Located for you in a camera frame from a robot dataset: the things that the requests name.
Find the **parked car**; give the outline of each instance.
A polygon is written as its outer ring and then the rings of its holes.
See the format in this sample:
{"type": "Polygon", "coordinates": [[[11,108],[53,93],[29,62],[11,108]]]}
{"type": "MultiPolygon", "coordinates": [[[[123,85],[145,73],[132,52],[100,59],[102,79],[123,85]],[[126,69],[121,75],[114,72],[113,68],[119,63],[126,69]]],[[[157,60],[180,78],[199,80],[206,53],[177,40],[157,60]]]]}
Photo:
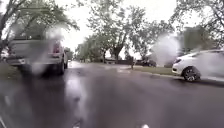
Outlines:
{"type": "Polygon", "coordinates": [[[174,62],[172,72],[190,82],[201,78],[223,81],[223,65],[223,50],[207,50],[178,57],[174,62]]]}
{"type": "Polygon", "coordinates": [[[54,40],[14,40],[6,62],[21,73],[53,69],[56,74],[63,75],[68,67],[64,48],[54,40]]]}
{"type": "Polygon", "coordinates": [[[153,60],[142,61],[142,66],[156,67],[156,62],[153,60]]]}

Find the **street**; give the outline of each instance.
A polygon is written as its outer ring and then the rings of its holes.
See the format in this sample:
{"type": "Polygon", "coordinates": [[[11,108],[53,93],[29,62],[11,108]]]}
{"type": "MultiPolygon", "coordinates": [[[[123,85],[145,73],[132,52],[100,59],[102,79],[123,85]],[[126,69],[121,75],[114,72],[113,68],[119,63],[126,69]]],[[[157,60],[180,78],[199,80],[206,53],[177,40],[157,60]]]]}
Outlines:
{"type": "Polygon", "coordinates": [[[78,62],[63,77],[0,81],[3,128],[224,127],[222,83],[78,62]]]}

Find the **pickup truck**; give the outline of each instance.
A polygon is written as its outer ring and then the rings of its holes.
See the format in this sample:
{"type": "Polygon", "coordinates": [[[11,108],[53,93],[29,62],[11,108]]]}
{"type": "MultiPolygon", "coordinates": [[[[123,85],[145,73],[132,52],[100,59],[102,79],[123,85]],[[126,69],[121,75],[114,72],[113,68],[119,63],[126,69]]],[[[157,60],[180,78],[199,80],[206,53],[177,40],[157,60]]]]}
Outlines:
{"type": "Polygon", "coordinates": [[[6,62],[17,67],[22,74],[42,74],[51,69],[63,75],[68,67],[67,55],[56,40],[14,40],[9,45],[6,62]]]}

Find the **car wheel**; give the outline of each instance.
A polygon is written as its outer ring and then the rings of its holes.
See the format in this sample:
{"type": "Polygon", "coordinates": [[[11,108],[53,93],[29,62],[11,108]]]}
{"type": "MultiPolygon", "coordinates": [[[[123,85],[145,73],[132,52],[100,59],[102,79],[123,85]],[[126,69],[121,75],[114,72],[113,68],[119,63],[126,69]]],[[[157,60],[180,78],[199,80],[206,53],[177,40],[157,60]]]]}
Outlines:
{"type": "Polygon", "coordinates": [[[194,67],[189,67],[184,70],[183,77],[186,81],[195,82],[200,79],[199,72],[194,67]]]}

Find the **truck rear bumper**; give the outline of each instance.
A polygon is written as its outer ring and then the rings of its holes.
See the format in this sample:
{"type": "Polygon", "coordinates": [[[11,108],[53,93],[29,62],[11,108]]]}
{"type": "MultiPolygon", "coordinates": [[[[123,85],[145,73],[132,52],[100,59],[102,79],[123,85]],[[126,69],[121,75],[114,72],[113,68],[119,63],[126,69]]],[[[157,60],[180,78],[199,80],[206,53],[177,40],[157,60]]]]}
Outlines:
{"type": "Polygon", "coordinates": [[[33,65],[33,64],[39,64],[39,65],[52,65],[52,64],[59,64],[61,63],[60,58],[49,58],[45,61],[34,61],[30,62],[29,59],[7,59],[6,62],[11,66],[22,66],[22,65],[33,65]]]}

